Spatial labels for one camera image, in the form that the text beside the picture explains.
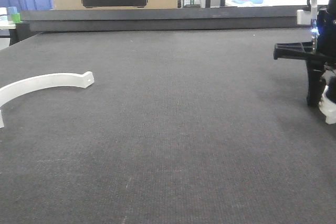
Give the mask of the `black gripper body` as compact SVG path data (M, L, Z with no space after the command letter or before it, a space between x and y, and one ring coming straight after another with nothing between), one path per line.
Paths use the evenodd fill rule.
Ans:
M312 71L323 71L325 66L335 67L335 0L318 11L309 42L278 43L274 59L304 60Z

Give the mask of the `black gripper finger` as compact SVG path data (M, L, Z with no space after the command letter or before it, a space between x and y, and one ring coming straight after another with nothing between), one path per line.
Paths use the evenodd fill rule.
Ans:
M307 60L306 67L308 75L307 105L317 107L326 86L326 80L323 77L324 64L319 61Z

